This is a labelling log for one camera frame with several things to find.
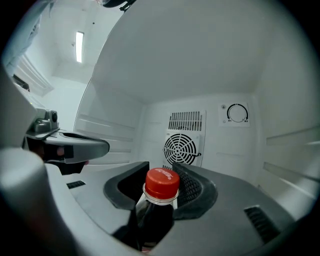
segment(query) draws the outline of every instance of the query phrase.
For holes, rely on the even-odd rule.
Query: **fan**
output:
[[[201,156],[197,154],[194,141],[183,133],[176,133],[170,136],[164,145],[165,159],[169,164],[184,163],[191,165],[195,158]]]

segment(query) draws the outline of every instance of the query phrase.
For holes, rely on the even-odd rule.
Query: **soda bottle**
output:
[[[143,194],[135,208],[142,252],[148,253],[173,226],[179,184],[179,175],[170,169],[153,168],[147,172]]]

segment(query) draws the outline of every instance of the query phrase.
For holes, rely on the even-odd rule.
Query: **bottle cap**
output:
[[[145,191],[157,199],[174,198],[180,184],[179,175],[173,170],[153,168],[145,178]]]

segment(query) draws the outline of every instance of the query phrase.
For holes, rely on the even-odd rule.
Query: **air vent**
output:
[[[166,165],[162,165],[162,168],[165,168],[165,169],[169,169],[169,170],[172,170],[172,168],[171,168],[171,167],[169,167],[169,166],[166,166]]]
[[[201,131],[203,115],[199,111],[175,112],[169,119],[169,130]]]
[[[86,185],[86,183],[84,183],[83,181],[79,180],[79,181],[67,183],[66,185],[68,186],[69,189],[74,189],[74,188]]]
[[[170,136],[164,145],[165,159],[169,164],[184,163],[191,165],[195,158],[201,156],[197,154],[194,141],[187,135],[177,133]]]
[[[244,212],[265,244],[279,235],[279,230],[259,206],[246,208]]]

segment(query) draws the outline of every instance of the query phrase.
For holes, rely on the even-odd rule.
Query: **ceiling light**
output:
[[[77,32],[75,35],[75,59],[77,62],[82,62],[82,45],[85,33]]]

